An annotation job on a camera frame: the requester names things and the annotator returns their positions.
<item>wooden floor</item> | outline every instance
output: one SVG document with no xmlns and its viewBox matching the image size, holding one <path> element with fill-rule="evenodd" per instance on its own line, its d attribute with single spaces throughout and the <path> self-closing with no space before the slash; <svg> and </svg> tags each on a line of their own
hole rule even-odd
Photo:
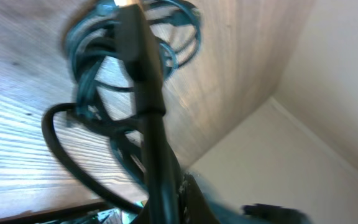
<svg viewBox="0 0 358 224">
<path fill-rule="evenodd" d="M 48 151 L 40 120 L 72 101 L 74 85 L 60 51 L 70 17 L 85 0 L 0 0 L 0 218 L 81 203 L 97 196 Z M 189 166 L 274 91 L 313 0 L 197 0 L 203 14 L 199 56 L 164 88 L 168 140 Z M 114 63 L 102 77 L 125 82 Z M 104 93 L 115 117 L 129 96 Z M 130 200 L 146 195 L 128 178 L 106 140 L 56 120 L 70 154 L 110 189 Z"/>
</svg>

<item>tangled cable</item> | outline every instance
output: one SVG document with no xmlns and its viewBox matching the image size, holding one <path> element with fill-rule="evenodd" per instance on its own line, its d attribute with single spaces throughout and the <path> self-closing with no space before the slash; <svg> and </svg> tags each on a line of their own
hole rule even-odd
<svg viewBox="0 0 358 224">
<path fill-rule="evenodd" d="M 201 45 L 200 19 L 195 13 L 197 12 L 195 6 L 181 0 L 161 0 L 147 5 L 149 9 L 165 6 L 175 6 L 178 10 L 174 11 L 169 17 L 151 21 L 150 25 L 158 23 L 191 24 L 195 28 L 195 34 L 176 50 L 164 40 L 156 37 L 164 80 L 168 79 L 176 69 L 186 65 L 196 55 Z M 115 10 L 119 10 L 119 8 L 116 7 L 113 0 L 102 0 L 68 31 L 64 51 L 70 62 L 71 72 L 78 84 L 75 97 L 76 103 L 64 103 L 50 108 L 43 118 L 42 132 L 47 146 L 55 157 L 82 184 L 115 207 L 138 214 L 142 210 L 141 207 L 128 202 L 103 187 L 70 158 L 60 144 L 53 125 L 54 115 L 58 112 L 66 112 L 68 117 L 75 119 L 90 131 L 108 137 L 112 154 L 131 177 L 147 191 L 147 186 L 144 182 L 145 174 L 137 164 L 137 162 L 142 161 L 142 149 L 126 137 L 126 134 L 131 131 L 142 133 L 137 115 L 135 114 L 122 120 L 113 120 L 109 116 L 97 89 L 98 86 L 101 86 L 112 91 L 130 93 L 133 88 L 112 86 L 95 80 L 98 70 L 106 57 L 120 59 L 114 42 L 114 28 L 119 26 L 119 21 L 111 17 Z M 102 17 L 103 20 L 88 26 L 86 29 L 81 29 L 89 20 L 95 17 Z M 90 35 L 97 31 L 102 31 L 103 34 L 90 39 Z M 183 52 L 193 42 L 196 42 L 193 51 L 184 61 L 178 62 L 177 54 Z M 180 183 L 180 165 L 170 148 L 169 151 L 174 163 L 174 169 L 177 171 L 175 172 L 177 174 L 175 179 L 177 183 Z"/>
</svg>

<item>wood grain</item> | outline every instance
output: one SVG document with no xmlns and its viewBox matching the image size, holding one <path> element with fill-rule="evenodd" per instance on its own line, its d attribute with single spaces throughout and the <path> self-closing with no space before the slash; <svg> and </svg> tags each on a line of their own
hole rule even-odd
<svg viewBox="0 0 358 224">
<path fill-rule="evenodd" d="M 0 0 L 0 218 L 97 198 L 56 162 L 40 128 L 48 107 L 72 101 L 74 85 L 60 39 L 84 3 Z M 313 0 L 193 3 L 203 14 L 202 50 L 163 89 L 168 139 L 184 166 L 271 94 Z M 100 78 L 127 85 L 116 61 L 104 67 Z M 104 92 L 103 98 L 114 117 L 131 113 L 129 95 Z M 64 146 L 84 169 L 129 200 L 146 198 L 111 157 L 105 138 L 80 127 L 68 129 L 61 116 L 55 123 Z"/>
</svg>

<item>white wall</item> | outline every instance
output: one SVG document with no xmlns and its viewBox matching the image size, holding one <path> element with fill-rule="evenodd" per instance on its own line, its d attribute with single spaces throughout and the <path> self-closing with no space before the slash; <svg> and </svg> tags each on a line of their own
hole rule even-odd
<svg viewBox="0 0 358 224">
<path fill-rule="evenodd" d="M 197 161 L 196 170 L 232 208 L 297 208 L 314 223 L 358 223 L 358 173 L 276 101 Z"/>
<path fill-rule="evenodd" d="M 358 169 L 358 1 L 316 0 L 275 97 Z"/>
</svg>

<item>wall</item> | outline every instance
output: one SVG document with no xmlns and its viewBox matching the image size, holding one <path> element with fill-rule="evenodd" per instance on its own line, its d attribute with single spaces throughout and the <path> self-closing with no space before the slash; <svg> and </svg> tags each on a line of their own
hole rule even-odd
<svg viewBox="0 0 358 224">
<path fill-rule="evenodd" d="M 358 223 L 358 172 L 268 100 L 193 165 L 232 208 L 297 208 L 314 223 Z"/>
<path fill-rule="evenodd" d="M 358 169 L 358 1 L 316 1 L 275 97 Z"/>
</svg>

